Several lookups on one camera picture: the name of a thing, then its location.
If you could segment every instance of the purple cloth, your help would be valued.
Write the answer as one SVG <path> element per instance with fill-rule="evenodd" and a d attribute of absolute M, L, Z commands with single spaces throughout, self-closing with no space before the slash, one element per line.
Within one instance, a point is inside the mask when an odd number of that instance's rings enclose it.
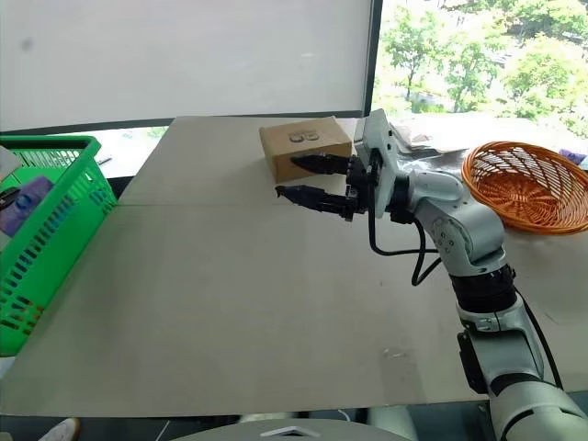
<path fill-rule="evenodd" d="M 14 237 L 52 188 L 53 183 L 45 176 L 37 177 L 20 188 L 15 201 L 0 211 L 0 230 Z"/>
<path fill-rule="evenodd" d="M 564 158 L 569 159 L 570 161 L 572 161 L 576 165 L 580 165 L 582 163 L 582 161 L 586 158 L 585 154 L 570 152 L 569 150 L 566 150 L 566 149 L 561 149 L 560 155 L 563 156 Z"/>

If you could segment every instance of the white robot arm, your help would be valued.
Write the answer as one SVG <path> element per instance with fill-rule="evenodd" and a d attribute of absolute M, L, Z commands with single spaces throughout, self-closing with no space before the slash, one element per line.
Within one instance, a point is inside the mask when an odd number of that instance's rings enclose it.
<path fill-rule="evenodd" d="M 456 292 L 458 316 L 465 328 L 458 335 L 462 364 L 469 385 L 490 397 L 496 439 L 588 439 L 586 415 L 560 388 L 543 334 L 513 283 L 515 272 L 506 263 L 500 218 L 473 199 L 452 175 L 400 170 L 397 144 L 398 135 L 384 111 L 373 111 L 358 123 L 357 157 L 315 154 L 293 159 L 316 173 L 346 175 L 345 196 L 306 186 L 277 187 L 277 193 L 348 221 L 355 213 L 367 211 L 370 245 L 379 254 L 417 251 L 386 253 L 378 248 L 374 219 L 387 212 L 392 221 L 415 223 L 421 235 L 421 255 L 426 231 Z M 413 284 L 422 279 L 414 277 Z M 538 341 L 548 354 L 556 385 L 545 381 Z"/>

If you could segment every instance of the green plastic basket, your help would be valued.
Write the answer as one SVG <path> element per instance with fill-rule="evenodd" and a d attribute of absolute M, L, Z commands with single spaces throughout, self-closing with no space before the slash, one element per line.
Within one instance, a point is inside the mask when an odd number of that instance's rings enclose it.
<path fill-rule="evenodd" d="M 0 356 L 12 356 L 117 200 L 90 136 L 5 136 L 0 144 L 23 163 L 0 190 L 40 175 L 54 184 L 0 254 Z"/>

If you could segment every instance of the small brown box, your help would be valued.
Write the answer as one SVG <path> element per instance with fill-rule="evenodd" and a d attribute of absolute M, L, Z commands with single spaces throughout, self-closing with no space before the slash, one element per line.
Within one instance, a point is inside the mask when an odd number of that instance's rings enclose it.
<path fill-rule="evenodd" d="M 334 117 L 262 127 L 259 136 L 277 183 L 313 175 L 294 165 L 290 156 L 316 152 L 351 156 L 351 140 Z"/>

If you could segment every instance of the cable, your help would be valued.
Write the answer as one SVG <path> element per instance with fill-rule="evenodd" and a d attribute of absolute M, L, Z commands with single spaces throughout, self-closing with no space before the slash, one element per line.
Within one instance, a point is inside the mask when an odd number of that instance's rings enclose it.
<path fill-rule="evenodd" d="M 521 296 L 523 304 L 525 305 L 526 314 L 529 316 L 529 319 L 530 319 L 531 323 L 533 324 L 533 327 L 535 328 L 535 332 L 537 333 L 537 337 L 539 337 L 539 342 L 541 342 L 541 345 L 543 346 L 543 350 L 545 351 L 545 357 L 547 358 L 548 363 L 549 363 L 549 368 L 551 369 L 551 374 L 553 374 L 553 381 L 554 381 L 556 387 L 563 390 L 563 384 L 561 383 L 560 372 L 558 371 L 558 367 L 555 364 L 555 359 L 553 358 L 553 354 L 551 353 L 551 349 L 549 348 L 548 340 L 547 340 L 547 338 L 545 338 L 545 335 L 543 334 L 543 331 L 541 330 L 541 326 L 539 326 L 539 322 L 537 321 L 535 314 L 533 313 L 533 311 L 531 311 L 531 307 L 526 302 L 525 298 L 523 297 L 523 294 L 521 294 L 521 291 L 519 291 L 517 288 L 515 288 L 514 290 L 516 291 L 516 293 L 519 296 Z"/>
<path fill-rule="evenodd" d="M 167 426 L 170 424 L 170 420 L 167 420 L 167 422 L 164 425 L 164 428 L 162 429 L 162 431 L 159 433 L 159 435 L 155 438 L 155 441 L 159 441 L 162 437 L 162 435 L 165 432 L 165 429 L 167 429 Z"/>
<path fill-rule="evenodd" d="M 435 248 L 423 247 L 412 250 L 397 250 L 397 251 L 383 251 L 376 244 L 376 200 L 374 196 L 374 186 L 368 186 L 368 202 L 367 202 L 367 229 L 369 232 L 369 246 L 379 255 L 404 255 L 404 254 L 420 254 L 420 253 L 438 253 Z"/>
<path fill-rule="evenodd" d="M 345 411 L 342 411 L 341 409 L 337 409 L 337 411 L 338 411 L 338 412 L 339 412 L 341 415 L 343 415 L 343 417 L 344 417 L 344 418 L 347 420 L 347 422 L 348 422 L 348 423 L 350 423 L 350 422 L 351 422 L 351 418 L 349 418 L 349 415 L 347 414 L 347 412 L 345 412 Z"/>
<path fill-rule="evenodd" d="M 427 276 L 431 274 L 435 268 L 438 267 L 438 265 L 441 263 L 441 258 L 437 257 L 437 259 L 429 267 L 427 267 L 426 270 L 419 276 L 421 269 L 423 269 L 424 252 L 426 251 L 424 249 L 424 246 L 426 244 L 426 236 L 424 235 L 423 224 L 418 219 L 414 219 L 414 225 L 416 226 L 416 230 L 419 232 L 419 241 L 421 247 L 419 250 L 419 255 L 416 258 L 416 265 L 414 266 L 413 278 L 411 279 L 411 283 L 414 287 L 418 287 L 421 283 L 423 283 L 423 280 L 425 280 Z"/>
<path fill-rule="evenodd" d="M 371 249 L 380 255 L 404 255 L 404 254 L 418 254 L 416 265 L 413 271 L 411 283 L 414 287 L 418 287 L 423 281 L 439 266 L 441 259 L 437 258 L 426 270 L 421 273 L 424 263 L 424 255 L 427 253 L 438 253 L 435 248 L 426 248 L 426 236 L 424 235 L 424 228 L 420 221 L 414 219 L 414 225 L 419 232 L 419 248 L 416 250 L 398 250 L 398 251 L 383 251 L 376 244 L 376 197 L 375 188 L 373 185 L 368 185 L 368 201 L 367 201 L 367 229 L 369 232 L 369 246 Z"/>

